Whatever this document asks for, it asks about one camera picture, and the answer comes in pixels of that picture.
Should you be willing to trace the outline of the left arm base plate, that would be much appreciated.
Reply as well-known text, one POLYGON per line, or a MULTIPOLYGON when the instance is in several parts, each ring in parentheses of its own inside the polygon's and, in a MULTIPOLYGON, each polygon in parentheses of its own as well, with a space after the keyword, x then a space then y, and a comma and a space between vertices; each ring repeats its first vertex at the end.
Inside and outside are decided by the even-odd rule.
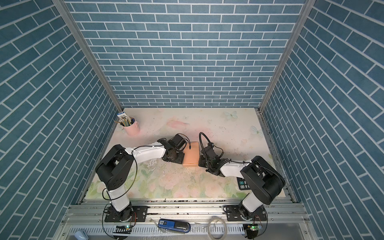
POLYGON ((127 207, 121 212, 117 212, 113 206, 108 206, 104 211, 104 221, 107 223, 123 223, 123 222, 145 222, 148 207, 133 206, 127 207))

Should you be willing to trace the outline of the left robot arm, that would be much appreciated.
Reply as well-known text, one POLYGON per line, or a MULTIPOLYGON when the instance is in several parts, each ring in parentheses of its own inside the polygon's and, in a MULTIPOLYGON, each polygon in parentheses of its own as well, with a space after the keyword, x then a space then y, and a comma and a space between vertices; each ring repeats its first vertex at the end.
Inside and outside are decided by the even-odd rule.
POLYGON ((135 148, 115 145, 109 150, 96 166, 96 174, 106 187, 102 192, 103 199, 110 202, 120 222, 131 220, 133 215, 132 204, 128 197, 130 188, 125 186, 131 168, 135 167, 134 178, 137 178, 139 163, 162 159, 165 162, 182 164, 184 150, 191 148, 192 143, 188 137, 176 134, 169 140, 161 138, 153 144, 135 148))

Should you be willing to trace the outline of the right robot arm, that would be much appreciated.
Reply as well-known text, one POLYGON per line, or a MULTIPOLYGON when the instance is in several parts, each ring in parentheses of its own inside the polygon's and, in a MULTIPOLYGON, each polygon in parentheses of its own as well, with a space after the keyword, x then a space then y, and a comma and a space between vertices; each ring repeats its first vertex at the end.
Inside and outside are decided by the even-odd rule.
POLYGON ((239 214, 249 220, 256 215, 256 210, 263 205, 270 205, 286 185, 284 178, 261 156, 249 161, 221 159, 210 143, 201 150, 199 166, 219 177, 243 179, 251 193, 239 204, 239 214))

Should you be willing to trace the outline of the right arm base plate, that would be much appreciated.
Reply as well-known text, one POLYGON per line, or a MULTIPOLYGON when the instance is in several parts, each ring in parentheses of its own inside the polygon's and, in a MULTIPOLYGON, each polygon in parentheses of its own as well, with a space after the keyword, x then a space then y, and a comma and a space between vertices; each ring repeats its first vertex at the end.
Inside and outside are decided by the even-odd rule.
POLYGON ((267 212, 263 206, 253 212, 249 212, 245 207, 241 207, 240 205, 224 205, 223 211, 229 222, 266 221, 268 219, 267 212))

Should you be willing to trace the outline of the pink paper box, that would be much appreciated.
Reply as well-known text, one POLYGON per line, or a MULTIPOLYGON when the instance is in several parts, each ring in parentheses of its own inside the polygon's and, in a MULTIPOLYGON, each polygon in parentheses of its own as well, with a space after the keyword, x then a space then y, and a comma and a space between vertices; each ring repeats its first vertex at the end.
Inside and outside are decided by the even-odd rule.
POLYGON ((198 142, 187 144, 184 148, 184 154, 184 168, 198 167, 200 159, 200 144, 198 142))

